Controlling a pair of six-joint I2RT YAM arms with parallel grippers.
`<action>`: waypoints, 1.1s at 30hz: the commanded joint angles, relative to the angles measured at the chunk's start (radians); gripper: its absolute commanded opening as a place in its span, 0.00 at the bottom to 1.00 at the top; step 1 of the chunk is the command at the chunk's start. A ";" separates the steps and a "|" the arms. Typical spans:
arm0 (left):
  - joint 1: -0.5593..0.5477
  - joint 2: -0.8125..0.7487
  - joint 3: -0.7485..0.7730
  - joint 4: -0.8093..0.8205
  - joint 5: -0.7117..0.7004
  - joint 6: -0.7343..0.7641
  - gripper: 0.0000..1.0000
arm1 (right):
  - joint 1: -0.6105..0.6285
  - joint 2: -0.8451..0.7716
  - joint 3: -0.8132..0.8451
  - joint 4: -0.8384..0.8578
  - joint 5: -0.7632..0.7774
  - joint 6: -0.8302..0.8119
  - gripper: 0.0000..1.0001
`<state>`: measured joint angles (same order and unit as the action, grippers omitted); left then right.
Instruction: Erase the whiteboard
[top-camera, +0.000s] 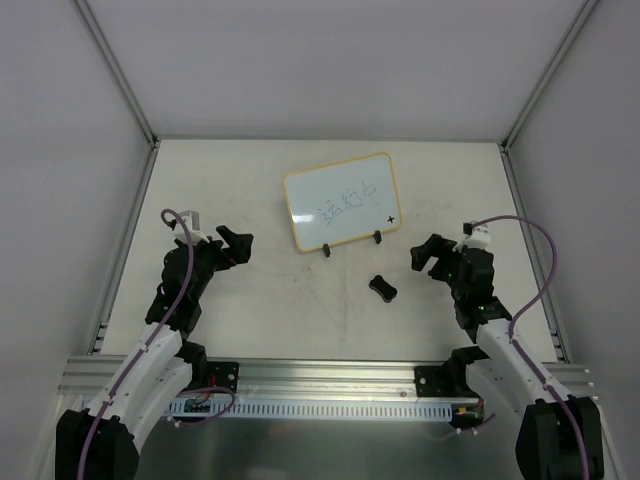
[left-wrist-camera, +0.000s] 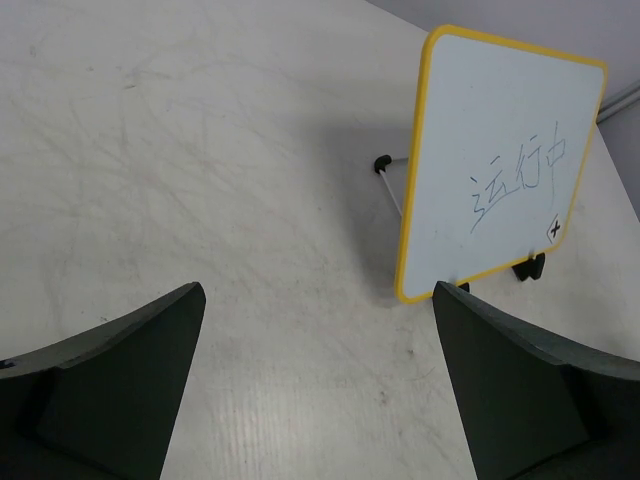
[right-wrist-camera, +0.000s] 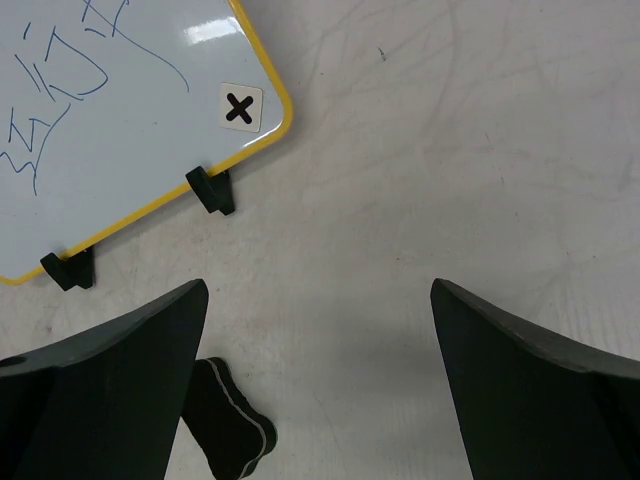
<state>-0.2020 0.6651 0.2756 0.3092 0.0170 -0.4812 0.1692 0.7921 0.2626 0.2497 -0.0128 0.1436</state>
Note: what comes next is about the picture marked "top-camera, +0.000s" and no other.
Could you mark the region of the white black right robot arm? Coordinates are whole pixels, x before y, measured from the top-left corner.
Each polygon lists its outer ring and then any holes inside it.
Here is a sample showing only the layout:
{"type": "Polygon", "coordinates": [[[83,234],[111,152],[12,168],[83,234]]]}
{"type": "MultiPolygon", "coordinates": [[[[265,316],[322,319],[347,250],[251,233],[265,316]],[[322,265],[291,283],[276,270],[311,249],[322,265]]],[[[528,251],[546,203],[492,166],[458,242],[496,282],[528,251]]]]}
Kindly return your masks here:
{"type": "Polygon", "coordinates": [[[589,396],[578,396],[535,359],[494,294],[493,255],[486,241],[433,234],[411,248],[411,267],[448,285],[455,318],[472,344],[437,368],[414,370],[420,397],[476,397],[516,428],[515,456],[525,479],[601,479],[602,425],[589,396]]]}

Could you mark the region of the black felt whiteboard eraser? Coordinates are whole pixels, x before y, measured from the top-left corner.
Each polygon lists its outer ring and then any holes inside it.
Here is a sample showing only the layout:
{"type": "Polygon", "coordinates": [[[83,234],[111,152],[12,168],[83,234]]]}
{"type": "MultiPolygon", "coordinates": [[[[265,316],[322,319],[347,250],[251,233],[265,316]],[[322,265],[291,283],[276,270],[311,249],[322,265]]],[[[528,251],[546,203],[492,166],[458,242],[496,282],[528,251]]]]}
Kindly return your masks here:
{"type": "Polygon", "coordinates": [[[385,303],[393,301],[398,290],[389,284],[381,275],[375,275],[369,282],[369,288],[376,292],[385,303]]]}

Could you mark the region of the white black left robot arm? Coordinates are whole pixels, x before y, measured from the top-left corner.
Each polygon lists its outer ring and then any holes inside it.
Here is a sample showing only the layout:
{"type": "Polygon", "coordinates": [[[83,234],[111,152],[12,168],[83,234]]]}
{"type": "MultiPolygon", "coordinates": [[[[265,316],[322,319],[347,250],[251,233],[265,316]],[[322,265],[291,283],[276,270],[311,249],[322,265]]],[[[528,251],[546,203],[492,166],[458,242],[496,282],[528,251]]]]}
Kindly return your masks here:
{"type": "Polygon", "coordinates": [[[133,351],[84,408],[58,420],[55,478],[134,478],[144,443],[170,403],[186,389],[220,390],[208,383],[205,347],[188,337],[213,275],[247,263],[254,237],[224,225],[216,231],[217,239],[191,228],[175,232],[133,351]]]}

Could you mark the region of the yellow framed small whiteboard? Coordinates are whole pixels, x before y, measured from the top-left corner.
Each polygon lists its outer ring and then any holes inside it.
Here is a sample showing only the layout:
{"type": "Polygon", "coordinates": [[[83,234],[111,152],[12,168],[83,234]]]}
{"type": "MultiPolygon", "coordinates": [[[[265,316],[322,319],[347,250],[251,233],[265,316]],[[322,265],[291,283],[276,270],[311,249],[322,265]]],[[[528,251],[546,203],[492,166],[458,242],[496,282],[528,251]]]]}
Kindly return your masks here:
{"type": "Polygon", "coordinates": [[[381,236],[402,227],[392,157],[386,152],[290,172],[283,177],[301,252],[381,236]]]}

